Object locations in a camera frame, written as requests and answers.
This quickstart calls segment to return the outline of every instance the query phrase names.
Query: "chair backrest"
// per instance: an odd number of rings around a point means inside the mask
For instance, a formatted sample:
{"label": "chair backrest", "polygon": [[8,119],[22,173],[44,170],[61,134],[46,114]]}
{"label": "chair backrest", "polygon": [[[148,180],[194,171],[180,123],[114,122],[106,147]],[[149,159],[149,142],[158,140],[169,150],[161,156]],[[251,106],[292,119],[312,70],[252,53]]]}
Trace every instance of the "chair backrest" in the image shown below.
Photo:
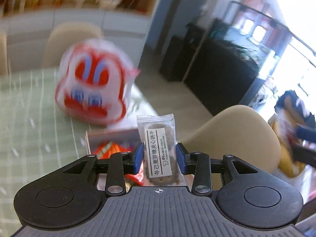
{"label": "chair backrest", "polygon": [[7,34],[0,31],[0,76],[7,76],[8,74]]}
{"label": "chair backrest", "polygon": [[[232,154],[269,173],[277,169],[281,159],[280,143],[271,127],[243,105],[222,111],[182,143],[189,152],[200,151],[213,159]],[[221,187],[213,175],[212,180],[214,189]]]}
{"label": "chair backrest", "polygon": [[53,29],[42,59],[42,68],[58,67],[64,52],[86,39],[103,37],[101,28],[84,22],[66,22]]}

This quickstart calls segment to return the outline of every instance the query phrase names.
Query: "window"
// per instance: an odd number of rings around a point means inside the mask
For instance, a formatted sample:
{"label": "window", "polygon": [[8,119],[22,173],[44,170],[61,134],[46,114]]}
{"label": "window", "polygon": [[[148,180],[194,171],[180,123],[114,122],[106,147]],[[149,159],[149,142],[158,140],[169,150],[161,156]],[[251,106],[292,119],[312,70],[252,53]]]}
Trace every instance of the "window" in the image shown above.
{"label": "window", "polygon": [[252,34],[255,41],[261,42],[266,34],[266,30],[262,26],[257,26]]}
{"label": "window", "polygon": [[253,24],[254,24],[254,22],[252,20],[246,20],[245,23],[244,23],[244,26],[243,26],[243,28],[241,30],[241,33],[243,33],[244,35],[249,34]]}

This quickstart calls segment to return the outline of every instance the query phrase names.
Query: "green tablecloth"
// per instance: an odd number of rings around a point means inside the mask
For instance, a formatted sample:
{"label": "green tablecloth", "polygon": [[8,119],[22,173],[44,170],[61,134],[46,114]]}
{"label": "green tablecloth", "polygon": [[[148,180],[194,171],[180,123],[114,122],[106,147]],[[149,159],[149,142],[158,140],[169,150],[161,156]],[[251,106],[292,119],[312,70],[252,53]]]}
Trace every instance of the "green tablecloth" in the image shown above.
{"label": "green tablecloth", "polygon": [[[95,127],[70,118],[54,102],[55,69],[19,72],[0,78],[0,236],[20,228],[13,208],[17,191],[76,159],[85,156],[85,133]],[[126,120],[118,127],[135,126],[136,115],[155,115],[133,86]]]}

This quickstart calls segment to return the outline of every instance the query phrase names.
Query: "wrapped cookie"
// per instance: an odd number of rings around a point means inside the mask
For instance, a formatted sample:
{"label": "wrapped cookie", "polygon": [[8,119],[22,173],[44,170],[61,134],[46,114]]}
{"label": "wrapped cookie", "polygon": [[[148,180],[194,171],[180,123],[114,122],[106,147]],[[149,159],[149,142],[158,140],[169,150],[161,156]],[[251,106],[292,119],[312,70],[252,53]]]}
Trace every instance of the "wrapped cookie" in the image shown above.
{"label": "wrapped cookie", "polygon": [[174,116],[138,116],[144,148],[144,186],[185,186],[176,157]]}

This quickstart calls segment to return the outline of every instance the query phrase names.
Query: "snack box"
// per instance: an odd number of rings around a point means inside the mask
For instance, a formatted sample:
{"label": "snack box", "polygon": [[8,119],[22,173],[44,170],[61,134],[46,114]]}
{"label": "snack box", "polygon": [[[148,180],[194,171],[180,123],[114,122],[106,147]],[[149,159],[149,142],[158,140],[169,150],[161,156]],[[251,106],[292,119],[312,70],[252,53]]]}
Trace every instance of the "snack box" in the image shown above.
{"label": "snack box", "polygon": [[[130,129],[104,129],[86,132],[87,154],[93,153],[102,143],[112,141],[124,148],[135,147],[141,140],[138,128]],[[104,191],[106,174],[100,174],[98,177],[97,188]]]}

